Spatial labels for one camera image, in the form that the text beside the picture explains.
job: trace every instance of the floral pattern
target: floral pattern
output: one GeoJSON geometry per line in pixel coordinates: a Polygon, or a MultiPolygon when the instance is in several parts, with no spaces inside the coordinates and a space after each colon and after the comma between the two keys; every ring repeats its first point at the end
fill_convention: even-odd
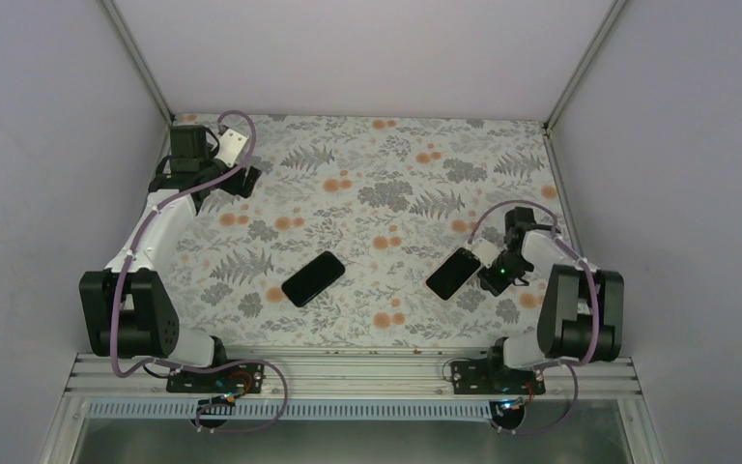
{"type": "MultiPolygon", "coordinates": [[[[541,275],[498,298],[474,279],[447,302],[424,280],[498,201],[536,201],[564,223],[538,123],[254,120],[252,163],[263,175],[252,197],[214,191],[163,273],[185,326],[235,345],[369,347],[488,346],[535,326],[541,275]],[[345,275],[294,307],[280,285],[326,250],[345,275]]],[[[189,114],[177,124],[214,121],[189,114]]],[[[225,123],[247,132],[236,117],[225,123]]],[[[479,233],[500,244],[504,213],[479,233]]]]}

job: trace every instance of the gray floor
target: gray floor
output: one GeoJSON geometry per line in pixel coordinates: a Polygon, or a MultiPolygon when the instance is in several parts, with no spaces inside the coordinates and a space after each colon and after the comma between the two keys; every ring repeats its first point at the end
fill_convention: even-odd
{"type": "MultiPolygon", "coordinates": [[[[249,435],[196,433],[185,420],[88,420],[76,462],[556,463],[632,462],[614,401],[583,401],[555,431],[497,435],[484,423],[282,421],[249,435]]],[[[563,403],[532,404],[523,427],[554,421],[563,403]]]]}

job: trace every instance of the smartphone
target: smartphone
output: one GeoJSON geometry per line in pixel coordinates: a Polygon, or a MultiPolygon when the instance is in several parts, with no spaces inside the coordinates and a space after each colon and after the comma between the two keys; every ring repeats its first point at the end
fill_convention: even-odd
{"type": "Polygon", "coordinates": [[[482,263],[470,251],[457,248],[442,265],[425,280],[428,288],[445,301],[450,300],[471,276],[479,271],[482,263]]]}
{"type": "Polygon", "coordinates": [[[344,274],[343,263],[332,252],[324,251],[283,282],[280,288],[294,306],[303,307],[344,274]]]}

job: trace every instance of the black object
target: black object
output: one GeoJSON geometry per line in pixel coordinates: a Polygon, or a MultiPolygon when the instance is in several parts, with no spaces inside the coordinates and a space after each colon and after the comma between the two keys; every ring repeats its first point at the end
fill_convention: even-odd
{"type": "Polygon", "coordinates": [[[442,265],[425,280],[428,288],[447,301],[479,270],[479,258],[464,248],[457,248],[442,265]]]}
{"type": "Polygon", "coordinates": [[[235,364],[214,374],[196,374],[182,370],[169,376],[169,380],[166,382],[166,391],[170,393],[231,393],[237,396],[259,393],[263,386],[263,371],[262,364],[248,362],[235,364]],[[232,375],[240,371],[248,373],[253,379],[248,391],[244,390],[244,378],[232,375]]]}
{"type": "Polygon", "coordinates": [[[454,394],[528,395],[545,393],[544,379],[536,380],[530,370],[510,369],[504,365],[503,351],[506,337],[497,340],[483,359],[454,361],[450,364],[454,394]]]}
{"type": "Polygon", "coordinates": [[[283,282],[280,288],[296,307],[303,307],[343,274],[343,263],[330,251],[324,251],[283,282]]]}
{"type": "MultiPolygon", "coordinates": [[[[624,279],[613,271],[597,271],[593,275],[598,287],[599,307],[593,310],[598,311],[599,334],[595,354],[589,361],[612,361],[621,351],[624,279]]],[[[581,359],[587,352],[593,332],[592,316],[577,313],[579,300],[591,305],[585,273],[572,266],[554,265],[536,329],[539,349],[548,358],[581,359]]]]}
{"type": "MultiPolygon", "coordinates": [[[[214,159],[220,142],[209,128],[197,125],[176,126],[169,133],[172,154],[158,164],[155,178],[149,184],[149,191],[160,189],[183,191],[205,184],[229,172],[229,166],[219,159],[214,159]],[[210,147],[206,142],[207,133],[217,140],[216,146],[210,147]],[[171,171],[168,174],[163,172],[167,162],[171,171]]],[[[254,191],[254,185],[261,174],[260,169],[254,167],[241,169],[215,187],[232,195],[248,198],[254,191]]],[[[192,194],[197,210],[200,210],[203,200],[212,190],[213,188],[204,188],[192,194]]]]}
{"type": "MultiPolygon", "coordinates": [[[[98,356],[109,356],[112,297],[118,275],[110,270],[84,273],[78,283],[90,347],[98,356]]],[[[157,272],[141,269],[127,275],[121,301],[132,295],[134,311],[121,311],[118,356],[168,357],[178,343],[178,314],[157,272]]]]}
{"type": "Polygon", "coordinates": [[[533,272],[533,265],[522,257],[522,241],[531,230],[547,230],[553,227],[539,224],[531,208],[514,208],[504,214],[504,244],[507,249],[499,254],[490,268],[479,271],[479,283],[483,289],[497,297],[510,285],[528,286],[523,277],[533,272]]]}
{"type": "Polygon", "coordinates": [[[525,420],[525,405],[514,406],[512,401],[491,401],[491,421],[505,430],[513,430],[525,420]]]}

